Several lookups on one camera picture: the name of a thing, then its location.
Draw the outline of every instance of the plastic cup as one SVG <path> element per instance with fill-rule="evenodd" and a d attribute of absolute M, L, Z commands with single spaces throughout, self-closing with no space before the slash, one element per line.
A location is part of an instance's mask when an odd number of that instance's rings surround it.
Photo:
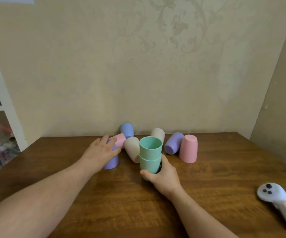
<path fill-rule="evenodd" d="M 140 141 L 137 137 L 130 137 L 125 140 L 124 148 L 134 163 L 140 163 Z"/>
<path fill-rule="evenodd" d="M 144 137 L 140 140 L 140 156 L 145 160 L 157 160 L 161 157 L 162 145 L 162 141 L 156 137 Z"/>
<path fill-rule="evenodd" d="M 180 159 L 186 163 L 194 163 L 197 160 L 198 141 L 194 135 L 185 135 L 180 149 Z"/>
<path fill-rule="evenodd" d="M 117 138 L 117 141 L 115 142 L 116 147 L 117 148 L 124 148 L 123 144 L 124 144 L 124 141 L 126 140 L 124 134 L 120 133 L 120 134 L 115 135 L 113 137 Z"/>
<path fill-rule="evenodd" d="M 165 138 L 165 132 L 161 128 L 154 128 L 151 131 L 151 136 L 156 137 L 164 143 L 164 138 Z"/>
<path fill-rule="evenodd" d="M 133 125 L 130 123 L 124 123 L 120 127 L 121 133 L 124 134 L 125 139 L 128 139 L 130 137 L 134 136 L 134 130 L 133 130 Z"/>
<path fill-rule="evenodd" d="M 184 139 L 185 135 L 183 135 L 182 133 L 174 133 L 166 142 L 164 149 L 165 152 L 168 153 L 169 155 L 173 155 L 176 152 L 178 152 L 178 150 L 181 147 L 182 141 Z"/>
<path fill-rule="evenodd" d="M 114 145 L 112 147 L 112 150 L 115 150 L 116 148 L 117 148 L 117 146 Z M 113 169 L 113 168 L 117 167 L 118 164 L 119 164 L 119 155 L 116 155 L 108 163 L 105 164 L 103 169 Z"/>
<path fill-rule="evenodd" d="M 140 168 L 145 169 L 152 174 L 156 174 L 160 169 L 161 156 L 156 160 L 146 160 L 140 156 Z"/>

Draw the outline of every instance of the wooden table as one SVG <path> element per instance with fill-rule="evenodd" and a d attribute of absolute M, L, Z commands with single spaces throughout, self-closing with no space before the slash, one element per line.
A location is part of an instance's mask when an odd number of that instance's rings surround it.
<path fill-rule="evenodd" d="M 283 218 L 256 196 L 266 182 L 286 190 L 286 166 L 278 157 L 238 133 L 195 135 L 196 163 L 167 156 L 189 195 L 240 237 L 286 237 Z M 73 164 L 96 138 L 37 140 L 0 170 L 0 201 Z M 141 178 L 140 165 L 124 150 L 119 157 L 116 168 L 90 179 L 50 237 L 187 237 L 172 204 Z"/>

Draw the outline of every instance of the person's left hand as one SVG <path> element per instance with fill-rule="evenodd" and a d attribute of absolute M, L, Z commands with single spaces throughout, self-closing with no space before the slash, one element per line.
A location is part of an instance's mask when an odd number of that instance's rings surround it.
<path fill-rule="evenodd" d="M 112 150 L 117 138 L 111 138 L 107 143 L 108 138 L 109 136 L 105 135 L 93 141 L 80 159 L 89 167 L 92 175 L 99 172 L 106 163 L 121 152 L 120 148 Z"/>

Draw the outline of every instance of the table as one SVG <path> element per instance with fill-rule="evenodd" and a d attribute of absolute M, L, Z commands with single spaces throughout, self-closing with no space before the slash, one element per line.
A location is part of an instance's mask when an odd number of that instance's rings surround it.
<path fill-rule="evenodd" d="M 240 237 L 286 237 L 278 211 L 256 196 L 266 182 L 286 190 L 286 165 L 238 133 L 194 135 L 196 163 L 167 156 L 187 193 Z M 40 138 L 0 170 L 0 201 L 73 164 L 96 138 Z M 140 165 L 124 150 L 119 157 L 116 168 L 90 179 L 50 237 L 187 237 L 173 205 L 140 176 Z"/>

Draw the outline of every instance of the person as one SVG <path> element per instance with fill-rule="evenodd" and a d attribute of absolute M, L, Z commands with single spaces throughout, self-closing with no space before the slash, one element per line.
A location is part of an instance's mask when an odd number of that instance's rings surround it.
<path fill-rule="evenodd" d="M 0 237 L 44 238 L 65 216 L 87 181 L 121 152 L 108 136 L 95 140 L 70 167 L 20 190 L 0 203 Z M 158 174 L 140 174 L 176 208 L 189 237 L 237 237 L 203 210 L 182 188 L 176 169 L 162 155 Z"/>

